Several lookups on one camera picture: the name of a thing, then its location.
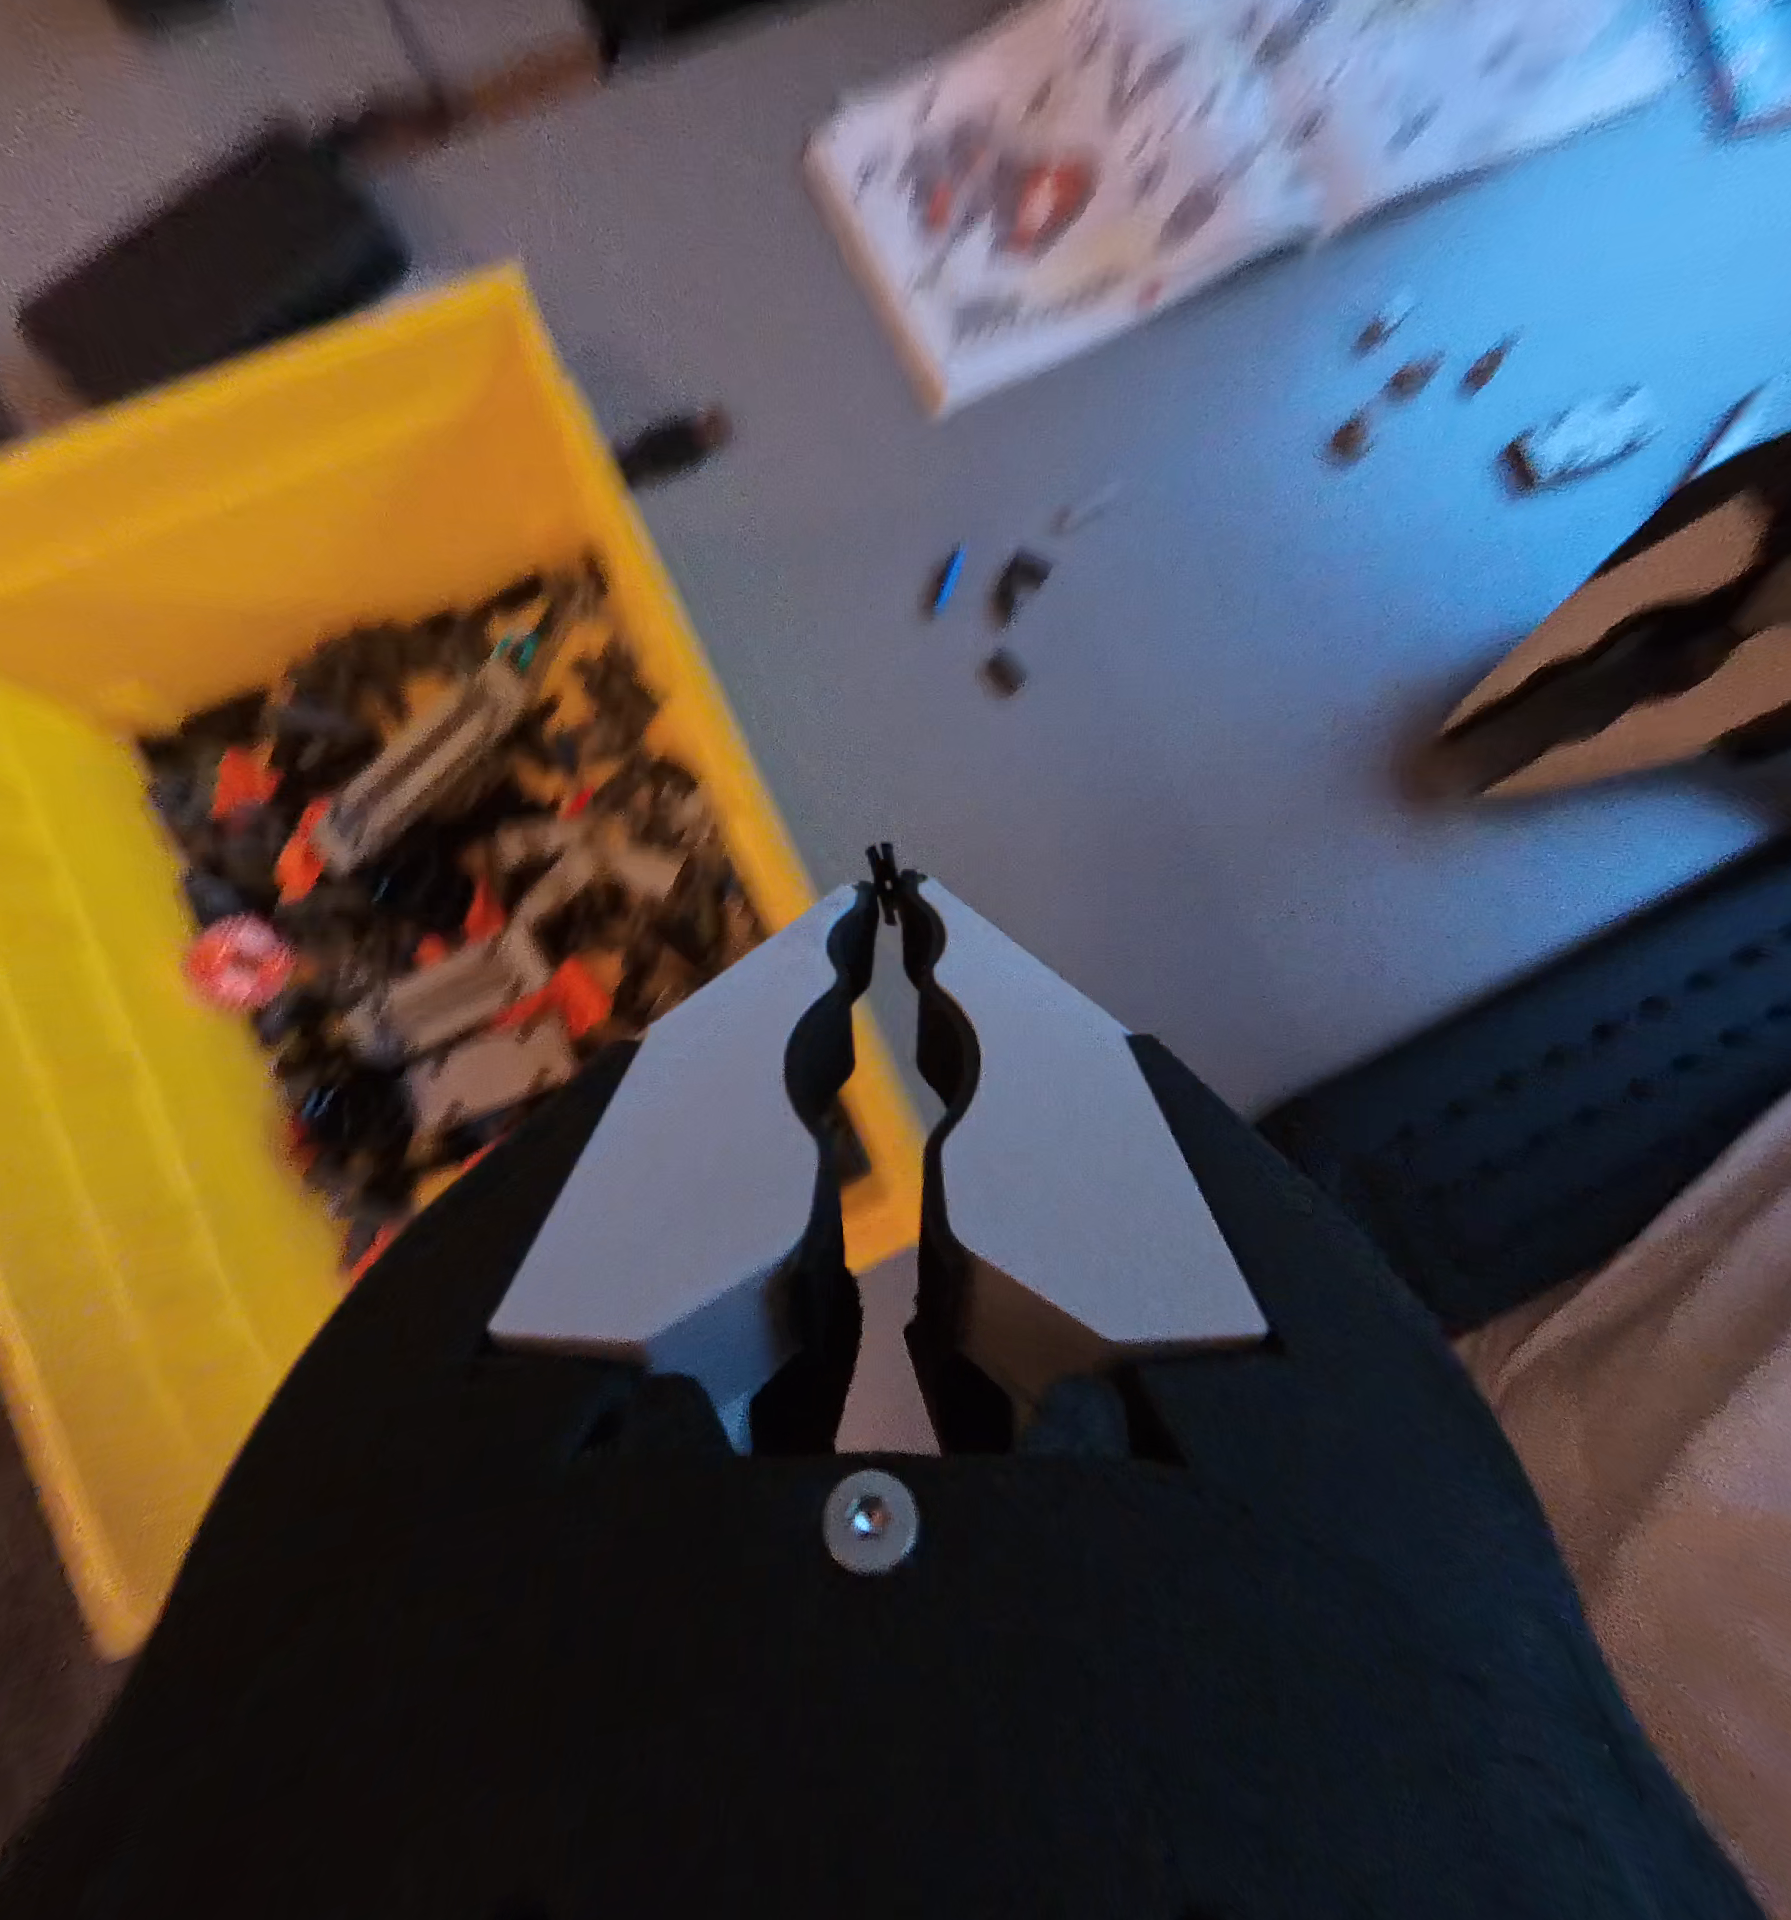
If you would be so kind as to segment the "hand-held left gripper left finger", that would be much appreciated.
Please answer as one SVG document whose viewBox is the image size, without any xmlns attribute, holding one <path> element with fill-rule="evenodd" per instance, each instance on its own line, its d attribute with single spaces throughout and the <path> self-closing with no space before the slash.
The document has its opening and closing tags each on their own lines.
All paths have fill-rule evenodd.
<svg viewBox="0 0 1791 1920">
<path fill-rule="evenodd" d="M 874 971 L 867 880 L 666 1012 L 528 1244 L 491 1341 L 743 1407 L 757 1452 L 834 1452 L 861 1352 L 826 1137 Z"/>
</svg>

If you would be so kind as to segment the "pile of building bricks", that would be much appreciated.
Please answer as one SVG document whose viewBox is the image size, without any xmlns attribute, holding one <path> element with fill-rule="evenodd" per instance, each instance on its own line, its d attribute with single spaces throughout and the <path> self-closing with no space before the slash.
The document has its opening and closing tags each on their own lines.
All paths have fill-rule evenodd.
<svg viewBox="0 0 1791 1920">
<path fill-rule="evenodd" d="M 298 953 L 243 1012 L 365 1269 L 617 1043 L 764 943 L 598 549 L 325 634 L 136 741 L 193 934 Z"/>
</svg>

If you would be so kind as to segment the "black power adapter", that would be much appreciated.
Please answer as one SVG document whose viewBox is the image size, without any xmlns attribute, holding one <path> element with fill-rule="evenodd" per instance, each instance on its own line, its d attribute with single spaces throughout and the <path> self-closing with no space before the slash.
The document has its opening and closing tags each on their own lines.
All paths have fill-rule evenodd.
<svg viewBox="0 0 1791 1920">
<path fill-rule="evenodd" d="M 334 324 L 405 276 L 404 234 L 337 146 L 269 128 L 29 291 L 17 329 L 111 406 Z"/>
</svg>

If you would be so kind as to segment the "yellow plastic bin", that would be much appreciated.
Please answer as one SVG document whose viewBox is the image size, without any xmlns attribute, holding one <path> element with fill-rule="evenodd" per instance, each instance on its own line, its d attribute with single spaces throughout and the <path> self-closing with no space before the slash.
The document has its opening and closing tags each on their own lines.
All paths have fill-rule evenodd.
<svg viewBox="0 0 1791 1920">
<path fill-rule="evenodd" d="M 0 1391 L 104 1660 L 340 1297 L 256 1040 L 188 987 L 136 737 L 591 549 L 791 925 L 811 880 L 518 269 L 0 448 Z"/>
</svg>

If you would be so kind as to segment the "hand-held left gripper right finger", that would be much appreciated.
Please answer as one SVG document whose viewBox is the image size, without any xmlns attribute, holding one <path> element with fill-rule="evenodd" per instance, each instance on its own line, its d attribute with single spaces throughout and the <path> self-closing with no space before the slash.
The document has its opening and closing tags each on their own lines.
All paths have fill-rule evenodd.
<svg viewBox="0 0 1791 1920">
<path fill-rule="evenodd" d="M 1134 1031 L 940 878 L 905 878 L 924 1146 L 906 1356 L 942 1452 L 1013 1452 L 1068 1380 L 1244 1352 L 1272 1322 Z"/>
</svg>

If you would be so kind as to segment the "grey plate with four holes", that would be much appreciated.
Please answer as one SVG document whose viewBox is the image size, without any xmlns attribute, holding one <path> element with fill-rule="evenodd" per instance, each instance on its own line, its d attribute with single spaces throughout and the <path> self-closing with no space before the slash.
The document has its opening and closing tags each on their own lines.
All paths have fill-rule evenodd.
<svg viewBox="0 0 1791 1920">
<path fill-rule="evenodd" d="M 1625 386 L 1584 396 L 1518 433 L 1501 468 L 1514 495 L 1558 490 L 1625 466 L 1661 433 L 1655 394 Z"/>
</svg>

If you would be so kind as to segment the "orange gear wheel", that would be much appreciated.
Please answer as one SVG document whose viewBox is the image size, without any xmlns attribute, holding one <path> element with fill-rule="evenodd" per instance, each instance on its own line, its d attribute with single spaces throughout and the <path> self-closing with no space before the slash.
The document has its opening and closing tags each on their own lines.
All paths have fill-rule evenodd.
<svg viewBox="0 0 1791 1920">
<path fill-rule="evenodd" d="M 197 996 L 230 1012 L 272 1006 L 289 993 L 295 971 L 295 946 L 260 914 L 233 914 L 201 928 L 184 953 L 184 977 Z"/>
</svg>

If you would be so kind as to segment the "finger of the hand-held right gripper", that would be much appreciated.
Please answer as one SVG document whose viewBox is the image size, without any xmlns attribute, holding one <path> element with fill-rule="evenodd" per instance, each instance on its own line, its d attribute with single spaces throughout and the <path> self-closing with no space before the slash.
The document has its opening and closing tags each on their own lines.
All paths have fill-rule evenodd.
<svg viewBox="0 0 1791 1920">
<path fill-rule="evenodd" d="M 1791 506 L 1726 499 L 1592 577 L 1514 648 L 1534 666 L 1475 689 L 1437 735 L 1592 741 L 1633 709 L 1698 691 L 1750 646 L 1746 608 L 1787 558 Z"/>
<path fill-rule="evenodd" d="M 1482 792 L 1540 796 L 1721 756 L 1791 751 L 1791 629 L 1729 651 L 1580 669 L 1482 720 Z"/>
</svg>

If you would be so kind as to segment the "long flat grey bar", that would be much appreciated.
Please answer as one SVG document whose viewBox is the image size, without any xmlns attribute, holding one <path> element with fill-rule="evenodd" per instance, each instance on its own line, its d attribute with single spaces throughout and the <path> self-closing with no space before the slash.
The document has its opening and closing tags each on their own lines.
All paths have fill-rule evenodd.
<svg viewBox="0 0 1791 1920">
<path fill-rule="evenodd" d="M 1755 389 L 1750 389 L 1740 402 L 1731 402 L 1726 408 L 1722 424 L 1706 439 L 1706 444 L 1694 466 L 1694 475 L 1721 468 L 1722 462 L 1729 462 L 1729 460 L 1741 455 L 1746 448 L 1761 444 L 1774 433 L 1781 433 L 1780 399 L 1781 399 L 1781 379 L 1767 378 Z"/>
</svg>

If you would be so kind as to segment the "open instruction booklet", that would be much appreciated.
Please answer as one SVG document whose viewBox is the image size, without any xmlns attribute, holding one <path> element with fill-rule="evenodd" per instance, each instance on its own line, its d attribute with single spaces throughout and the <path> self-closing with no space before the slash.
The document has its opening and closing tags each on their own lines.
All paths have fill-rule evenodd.
<svg viewBox="0 0 1791 1920">
<path fill-rule="evenodd" d="M 1677 79 L 1661 3 L 1024 3 L 811 131 L 934 420 Z"/>
</svg>

